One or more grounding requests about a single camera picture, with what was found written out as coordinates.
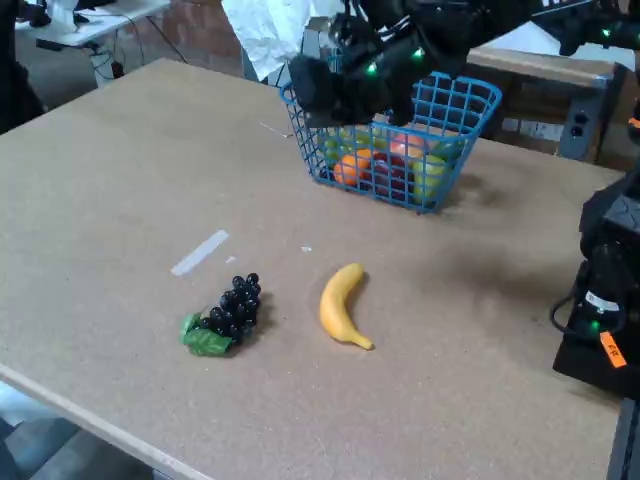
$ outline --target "green leaf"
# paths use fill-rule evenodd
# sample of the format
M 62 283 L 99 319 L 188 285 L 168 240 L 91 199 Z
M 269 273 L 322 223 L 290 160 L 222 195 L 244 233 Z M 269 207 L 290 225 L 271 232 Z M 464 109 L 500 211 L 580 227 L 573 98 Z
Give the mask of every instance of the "green leaf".
M 184 339 L 187 336 L 187 333 L 193 330 L 193 328 L 198 323 L 198 320 L 200 320 L 200 314 L 192 313 L 191 315 L 187 315 L 182 321 L 182 328 L 180 329 L 180 341 L 184 345 L 186 345 Z
M 191 330 L 185 335 L 184 344 L 194 355 L 222 355 L 231 344 L 229 337 L 221 337 L 211 330 Z

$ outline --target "white cloth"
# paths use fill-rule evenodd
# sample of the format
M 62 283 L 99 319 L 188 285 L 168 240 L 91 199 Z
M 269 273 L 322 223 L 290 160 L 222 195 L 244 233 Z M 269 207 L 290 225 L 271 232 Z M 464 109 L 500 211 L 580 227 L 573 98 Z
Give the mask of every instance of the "white cloth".
M 344 10 L 340 0 L 222 0 L 229 23 L 262 80 L 300 51 L 312 17 Z

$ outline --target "white tape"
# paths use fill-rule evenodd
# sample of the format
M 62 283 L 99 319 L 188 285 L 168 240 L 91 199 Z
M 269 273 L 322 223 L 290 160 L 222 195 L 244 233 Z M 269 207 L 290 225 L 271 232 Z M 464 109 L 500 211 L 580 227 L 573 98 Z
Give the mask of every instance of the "white tape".
M 193 267 L 198 265 L 208 255 L 210 255 L 216 248 L 229 238 L 229 234 L 224 230 L 218 230 L 211 235 L 207 240 L 202 242 L 198 248 L 196 248 L 189 255 L 184 257 L 180 262 L 171 269 L 176 277 L 180 277 L 185 273 L 189 273 Z
M 599 296 L 597 296 L 595 293 L 593 293 L 591 291 L 587 292 L 587 295 L 586 295 L 585 299 L 591 305 L 593 305 L 594 307 L 599 308 L 601 310 L 606 310 L 607 312 L 619 312 L 620 311 L 620 306 L 617 303 L 610 302 L 609 300 L 605 300 L 603 298 L 600 298 Z

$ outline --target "basket handle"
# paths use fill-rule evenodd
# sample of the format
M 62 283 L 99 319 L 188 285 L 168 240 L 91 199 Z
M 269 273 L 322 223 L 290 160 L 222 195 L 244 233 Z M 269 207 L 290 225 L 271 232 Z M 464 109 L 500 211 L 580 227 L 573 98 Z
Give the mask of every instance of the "basket handle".
M 290 89 L 290 88 L 291 88 L 291 82 L 287 82 L 283 86 L 280 87 L 280 98 L 287 105 L 293 105 L 295 103 L 295 100 L 293 98 L 287 98 L 284 95 L 284 91 L 287 90 L 287 89 Z

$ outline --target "banana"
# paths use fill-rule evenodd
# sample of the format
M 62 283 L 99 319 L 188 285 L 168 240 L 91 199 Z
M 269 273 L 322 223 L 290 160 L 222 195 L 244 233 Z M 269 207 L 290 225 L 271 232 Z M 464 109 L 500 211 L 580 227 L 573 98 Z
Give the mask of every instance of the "banana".
M 373 343 L 356 330 L 344 306 L 349 292 L 363 275 L 362 264 L 351 263 L 342 267 L 331 277 L 320 298 L 320 322 L 327 333 L 336 340 L 355 343 L 366 350 L 371 350 Z

